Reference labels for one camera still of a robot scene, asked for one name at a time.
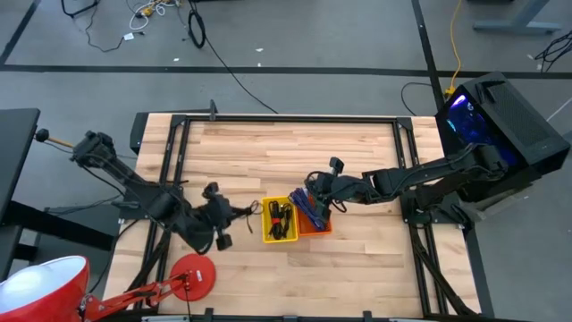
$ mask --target black floor stripe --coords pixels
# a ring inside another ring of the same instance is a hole
[[[433,59],[431,43],[429,42],[429,36],[427,35],[427,29],[425,28],[425,19],[423,18],[423,12],[421,11],[421,4],[419,4],[419,0],[411,0],[411,4],[413,5],[413,13],[415,14],[417,29],[419,30],[419,38],[421,39],[423,55],[425,57],[425,62],[427,63],[429,81],[433,88],[435,104],[437,106],[437,110],[440,110],[445,106],[445,100],[442,94],[441,83],[439,83],[439,76],[437,75],[437,67],[435,67],[435,61]]]
[[[16,44],[18,43],[18,40],[20,40],[21,34],[26,29],[26,26],[28,26],[29,20],[32,19],[32,16],[34,15],[34,12],[36,11],[36,9],[38,9],[39,3],[41,1],[42,0],[34,0],[29,5],[28,11],[26,12],[26,14],[24,14],[24,17],[21,19],[20,24],[18,25],[18,28],[12,34],[10,41],[8,41],[8,43],[4,47],[4,51],[2,52],[2,55],[0,55],[0,65],[4,65],[6,63],[6,61],[8,60],[8,57],[10,57],[10,54],[12,53],[14,48],[16,47]]]
[[[453,77],[455,71],[439,71],[439,77]],[[460,71],[457,78],[477,78],[489,72]],[[572,72],[502,72],[512,80],[572,80]]]
[[[239,74],[293,74],[293,75],[374,75],[429,77],[428,71],[383,69],[383,68],[351,68],[351,67],[231,67]],[[226,74],[224,67],[195,66],[65,66],[65,65],[0,65],[0,72],[93,72],[93,73],[211,73]],[[438,71],[438,77],[453,76],[454,71]],[[476,78],[489,72],[461,71],[458,78]],[[572,80],[572,72],[502,72],[513,80]]]
[[[231,67],[242,74],[316,74],[316,75],[384,75],[425,77],[427,71],[352,67]],[[131,73],[222,73],[224,67],[211,66],[65,66],[65,65],[4,65],[2,72],[131,72]]]

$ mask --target orange container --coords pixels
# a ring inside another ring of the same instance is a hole
[[[310,200],[312,206],[314,206],[314,200],[312,199],[312,197],[309,197],[308,199]],[[318,231],[316,230],[310,219],[308,219],[306,214],[300,208],[296,207],[296,210],[297,210],[296,216],[298,216],[298,235],[300,235],[301,237],[317,236],[317,235],[332,233],[333,227],[331,218],[330,221],[326,224],[325,230]]]

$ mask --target computer tower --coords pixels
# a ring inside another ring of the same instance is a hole
[[[435,119],[445,156],[469,143],[484,143],[497,147],[509,165],[499,181],[465,185],[458,192],[464,201],[525,188],[560,169],[570,150],[570,144],[500,72],[460,85]]]

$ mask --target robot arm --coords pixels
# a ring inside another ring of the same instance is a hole
[[[306,188],[315,200],[318,215],[321,214],[326,220],[330,217],[329,206],[333,202],[348,201],[365,205],[389,202],[410,187],[442,178],[433,186],[416,189],[417,202],[422,208],[445,194],[461,189],[468,182],[499,180],[508,167],[494,146],[481,144],[469,145],[456,155],[407,169],[364,172],[361,179],[339,176],[343,163],[336,157],[330,160],[330,166],[330,173],[314,171],[305,180]]]
[[[116,155],[111,137],[88,131],[75,147],[71,161],[84,169],[98,168],[111,175],[137,202],[150,220],[164,229],[177,233],[197,254],[206,254],[218,234],[216,246],[225,250],[232,246],[231,236],[224,230],[231,221],[249,216],[255,209],[232,207],[229,200],[218,193],[216,182],[209,183],[203,197],[206,204],[192,207],[184,199],[182,187],[148,182],[125,165]]]

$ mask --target black desk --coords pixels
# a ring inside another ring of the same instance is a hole
[[[114,243],[111,234],[12,200],[38,118],[39,110],[35,108],[0,110],[0,281],[8,276],[14,258],[32,260],[36,254],[34,246],[19,244],[23,228],[101,250],[110,250]]]

